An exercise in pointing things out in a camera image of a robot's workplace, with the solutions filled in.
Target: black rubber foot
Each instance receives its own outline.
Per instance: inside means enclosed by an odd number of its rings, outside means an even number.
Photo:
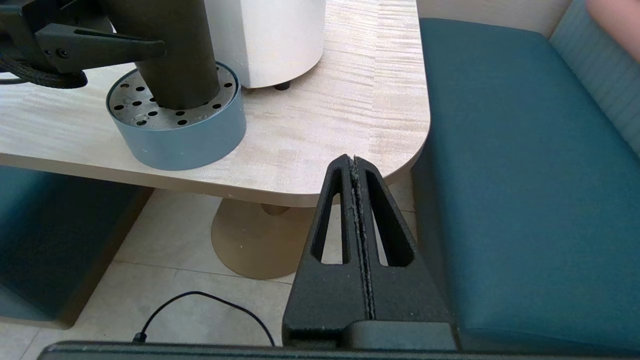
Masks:
[[[280,90],[280,91],[287,90],[290,87],[291,87],[291,81],[286,81],[286,82],[284,82],[282,84],[277,84],[277,85],[273,86],[274,89]]]

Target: wall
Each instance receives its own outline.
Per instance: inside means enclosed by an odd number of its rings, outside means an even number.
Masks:
[[[571,0],[417,0],[420,17],[481,22],[551,36]]]

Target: table leg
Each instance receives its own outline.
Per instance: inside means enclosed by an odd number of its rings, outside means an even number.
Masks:
[[[283,277],[298,268],[315,210],[223,199],[211,224],[211,244],[239,275]]]

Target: perforated metal plate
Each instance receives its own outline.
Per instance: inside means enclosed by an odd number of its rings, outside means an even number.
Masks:
[[[107,103],[118,121],[141,129],[169,130],[196,124],[224,110],[236,92],[236,80],[224,66],[218,67],[220,93],[193,109],[173,110],[160,107],[138,71],[121,79]]]

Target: teal cushion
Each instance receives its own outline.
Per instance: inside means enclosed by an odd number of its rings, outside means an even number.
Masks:
[[[141,189],[0,166],[0,316],[58,320]]]
[[[542,35],[421,19],[433,183],[467,350],[640,350],[640,162]]]

